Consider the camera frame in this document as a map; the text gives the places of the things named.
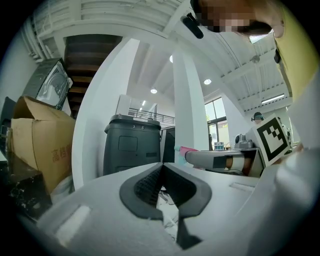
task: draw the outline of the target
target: pipe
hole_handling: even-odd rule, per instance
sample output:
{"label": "pipe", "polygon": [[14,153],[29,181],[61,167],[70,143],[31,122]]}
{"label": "pipe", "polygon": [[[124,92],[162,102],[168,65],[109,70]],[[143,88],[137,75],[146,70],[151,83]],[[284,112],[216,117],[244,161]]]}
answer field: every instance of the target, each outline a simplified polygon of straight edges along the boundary
{"label": "pipe", "polygon": [[37,36],[37,39],[38,39],[38,42],[40,43],[41,49],[42,49],[45,57],[46,57],[47,59],[50,59],[50,55],[49,55],[49,53],[47,52],[47,48],[45,47],[44,43],[42,42],[42,40],[40,39],[39,36]]}
{"label": "pipe", "polygon": [[31,54],[32,54],[32,51],[30,50],[30,47],[29,47],[29,45],[28,45],[28,43],[27,43],[27,41],[26,41],[26,38],[25,38],[25,35],[24,35],[24,30],[21,29],[21,30],[20,30],[20,33],[21,33],[21,37],[22,37],[22,40],[23,40],[23,42],[24,42],[24,45],[25,45],[25,47],[26,47],[26,49],[27,49],[27,51],[28,51],[28,54],[31,55]]}
{"label": "pipe", "polygon": [[34,48],[35,48],[35,52],[40,56],[41,59],[45,60],[45,56],[44,54],[42,53],[39,45],[37,44],[37,41],[36,41],[36,38],[35,38],[35,34],[33,33],[32,31],[32,27],[31,27],[31,23],[30,23],[30,18],[27,18],[26,21],[25,21],[25,26],[26,26],[26,29],[27,29],[27,32],[30,36],[30,39],[31,39],[31,42],[33,43],[34,45]]}
{"label": "pipe", "polygon": [[54,56],[53,56],[52,52],[50,51],[50,49],[49,49],[48,45],[45,45],[44,47],[45,47],[45,49],[47,50],[47,52],[49,53],[50,58],[52,58],[52,59],[53,59],[53,58],[54,58]]}
{"label": "pipe", "polygon": [[30,47],[32,48],[33,53],[34,53],[35,55],[38,55],[38,54],[37,54],[37,51],[36,51],[36,49],[35,49],[35,46],[34,46],[32,40],[30,39],[29,33],[27,32],[27,25],[26,25],[26,23],[24,23],[22,26],[23,26],[23,29],[24,29],[25,36],[26,36],[26,38],[27,38],[27,41],[29,42]]}

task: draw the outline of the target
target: black clip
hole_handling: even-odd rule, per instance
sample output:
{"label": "black clip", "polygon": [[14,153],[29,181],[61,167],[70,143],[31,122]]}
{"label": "black clip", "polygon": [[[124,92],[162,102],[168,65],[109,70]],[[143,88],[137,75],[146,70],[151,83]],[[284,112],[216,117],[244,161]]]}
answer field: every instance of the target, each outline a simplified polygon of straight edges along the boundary
{"label": "black clip", "polygon": [[281,56],[280,56],[280,53],[279,53],[278,49],[275,49],[274,61],[277,64],[279,64],[279,62],[281,61]]}
{"label": "black clip", "polygon": [[191,12],[186,16],[181,17],[182,23],[195,35],[196,38],[201,39],[204,34],[198,28],[200,23],[192,16]]}

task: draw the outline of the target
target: pink object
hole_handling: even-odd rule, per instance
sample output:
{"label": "pink object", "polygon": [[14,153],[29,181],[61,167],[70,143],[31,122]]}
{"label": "pink object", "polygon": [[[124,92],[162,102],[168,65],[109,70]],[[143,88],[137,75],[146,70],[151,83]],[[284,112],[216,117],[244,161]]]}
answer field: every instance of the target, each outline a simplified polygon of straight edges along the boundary
{"label": "pink object", "polygon": [[199,150],[196,150],[196,149],[190,148],[190,147],[181,146],[180,147],[180,156],[185,157],[186,153],[188,151],[199,151]]}

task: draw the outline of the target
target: white column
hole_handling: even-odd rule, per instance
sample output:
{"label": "white column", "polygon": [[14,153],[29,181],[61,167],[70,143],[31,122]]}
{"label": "white column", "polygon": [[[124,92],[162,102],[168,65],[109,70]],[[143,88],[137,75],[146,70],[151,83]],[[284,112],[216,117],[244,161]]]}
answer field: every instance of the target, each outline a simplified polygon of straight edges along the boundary
{"label": "white column", "polygon": [[172,57],[175,145],[209,150],[205,102],[195,63],[180,43]]}
{"label": "white column", "polygon": [[139,42],[124,38],[102,63],[84,95],[72,141],[75,189],[103,173],[107,138],[104,131],[116,114],[120,95],[127,93]]}

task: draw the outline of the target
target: metal railing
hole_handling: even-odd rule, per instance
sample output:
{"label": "metal railing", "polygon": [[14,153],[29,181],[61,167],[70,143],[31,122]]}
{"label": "metal railing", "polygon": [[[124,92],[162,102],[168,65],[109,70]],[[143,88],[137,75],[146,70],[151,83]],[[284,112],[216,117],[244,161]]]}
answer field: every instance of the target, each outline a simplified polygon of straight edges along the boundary
{"label": "metal railing", "polygon": [[173,116],[168,116],[164,114],[158,114],[153,112],[148,112],[144,110],[139,110],[135,108],[129,108],[129,116],[141,119],[155,120],[158,122],[166,123],[166,124],[175,124],[175,118]]}

